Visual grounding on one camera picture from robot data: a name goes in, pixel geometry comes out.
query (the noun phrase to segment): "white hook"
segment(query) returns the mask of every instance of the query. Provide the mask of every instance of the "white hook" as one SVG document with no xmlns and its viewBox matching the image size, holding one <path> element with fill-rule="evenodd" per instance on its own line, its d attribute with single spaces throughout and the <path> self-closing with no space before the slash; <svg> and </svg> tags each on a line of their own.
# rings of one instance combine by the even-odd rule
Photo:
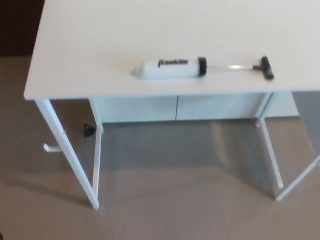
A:
<svg viewBox="0 0 320 240">
<path fill-rule="evenodd" d="M 62 152 L 61 147 L 59 146 L 49 146 L 48 144 L 43 144 L 43 148 L 47 153 L 58 153 Z"/>
</svg>

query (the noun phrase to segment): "beige carpet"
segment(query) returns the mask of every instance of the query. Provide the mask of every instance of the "beige carpet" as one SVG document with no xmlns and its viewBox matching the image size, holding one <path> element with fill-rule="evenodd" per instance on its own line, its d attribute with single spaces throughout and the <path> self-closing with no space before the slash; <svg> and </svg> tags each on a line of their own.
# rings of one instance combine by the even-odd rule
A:
<svg viewBox="0 0 320 240">
<path fill-rule="evenodd" d="M 5 240 L 318 240 L 317 167 L 282 202 L 250 121 L 105 125 L 100 209 L 89 205 L 33 102 L 29 58 L 0 58 L 0 232 Z M 92 177 L 87 101 L 54 107 Z M 298 118 L 269 119 L 285 185 L 313 159 Z"/>
</svg>

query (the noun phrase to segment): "desk leg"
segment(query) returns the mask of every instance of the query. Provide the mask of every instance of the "desk leg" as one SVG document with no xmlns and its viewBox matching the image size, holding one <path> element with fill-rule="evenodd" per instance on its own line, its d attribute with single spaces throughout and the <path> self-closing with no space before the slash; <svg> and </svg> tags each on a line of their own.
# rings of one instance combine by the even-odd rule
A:
<svg viewBox="0 0 320 240">
<path fill-rule="evenodd" d="M 99 208 L 98 197 L 94 192 L 93 188 L 91 187 L 89 180 L 78 160 L 78 157 L 64 131 L 58 116 L 52 107 L 49 99 L 39 99 L 36 100 L 35 103 L 37 104 L 40 112 L 42 113 L 46 123 L 48 124 L 49 128 L 51 129 L 57 143 L 61 147 L 66 159 L 68 160 L 74 174 L 76 175 L 77 179 L 79 180 L 84 192 L 86 193 L 87 197 L 89 198 L 92 206 L 95 209 Z"/>
<path fill-rule="evenodd" d="M 104 132 L 104 126 L 102 125 L 102 121 L 100 118 L 100 114 L 99 114 L 95 99 L 90 98 L 89 102 L 90 102 L 90 106 L 91 106 L 95 124 L 96 124 L 92 188 L 93 188 L 93 191 L 95 192 L 95 195 L 98 197 L 101 142 L 102 142 L 102 133 Z"/>
<path fill-rule="evenodd" d="M 257 128 L 260 128 L 261 131 L 262 131 L 262 135 L 264 137 L 264 140 L 265 140 L 265 144 L 266 144 L 266 147 L 267 147 L 267 150 L 268 150 L 268 153 L 269 153 L 269 157 L 270 157 L 270 160 L 271 160 L 271 165 L 272 165 L 272 168 L 273 168 L 273 172 L 274 172 L 274 176 L 275 176 L 275 180 L 276 180 L 276 183 L 277 183 L 277 186 L 282 189 L 284 187 L 284 184 L 283 184 L 283 181 L 282 181 L 282 178 L 281 178 L 281 174 L 280 174 L 280 170 L 279 170 L 279 167 L 278 167 L 278 163 L 277 163 L 277 159 L 276 159 L 276 155 L 275 155 L 275 152 L 274 152 L 274 149 L 272 147 L 272 143 L 271 143 L 271 140 L 270 140 L 270 137 L 269 137 L 269 133 L 268 133 L 268 129 L 267 129 L 267 126 L 266 126 L 266 115 L 270 109 L 270 107 L 272 106 L 272 104 L 275 102 L 275 96 L 274 96 L 274 93 L 273 92 L 270 92 L 270 93 L 266 93 L 262 102 L 261 102 L 261 105 L 258 109 L 258 112 L 257 112 L 257 121 L 255 123 L 256 127 Z"/>
</svg>

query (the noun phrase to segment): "black pump cap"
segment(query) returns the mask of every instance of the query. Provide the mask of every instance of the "black pump cap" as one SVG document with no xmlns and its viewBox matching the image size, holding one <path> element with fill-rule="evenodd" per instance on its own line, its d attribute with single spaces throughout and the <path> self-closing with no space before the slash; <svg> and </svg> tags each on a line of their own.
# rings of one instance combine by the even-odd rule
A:
<svg viewBox="0 0 320 240">
<path fill-rule="evenodd" d="M 93 126 L 90 126 L 88 124 L 83 124 L 83 132 L 84 132 L 84 136 L 87 138 L 95 134 L 96 129 Z"/>
<path fill-rule="evenodd" d="M 207 73 L 207 59 L 205 57 L 198 57 L 199 59 L 199 77 Z"/>
</svg>

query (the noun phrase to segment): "white desk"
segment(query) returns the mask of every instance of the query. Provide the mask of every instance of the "white desk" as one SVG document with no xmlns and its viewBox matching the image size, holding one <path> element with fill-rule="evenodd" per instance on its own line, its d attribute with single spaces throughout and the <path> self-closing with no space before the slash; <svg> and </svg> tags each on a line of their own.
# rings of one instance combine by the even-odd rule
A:
<svg viewBox="0 0 320 240">
<path fill-rule="evenodd" d="M 265 117 L 278 93 L 320 90 L 319 12 L 320 2 L 314 0 L 46 0 L 24 97 L 36 102 L 98 208 L 102 98 L 264 94 L 256 124 L 282 188 Z M 139 80 L 130 75 L 148 59 L 205 56 L 224 66 L 257 64 L 263 55 L 275 75 L 271 82 L 252 71 L 208 73 L 202 79 Z M 97 124 L 93 186 L 52 108 L 54 99 L 90 100 Z"/>
</svg>

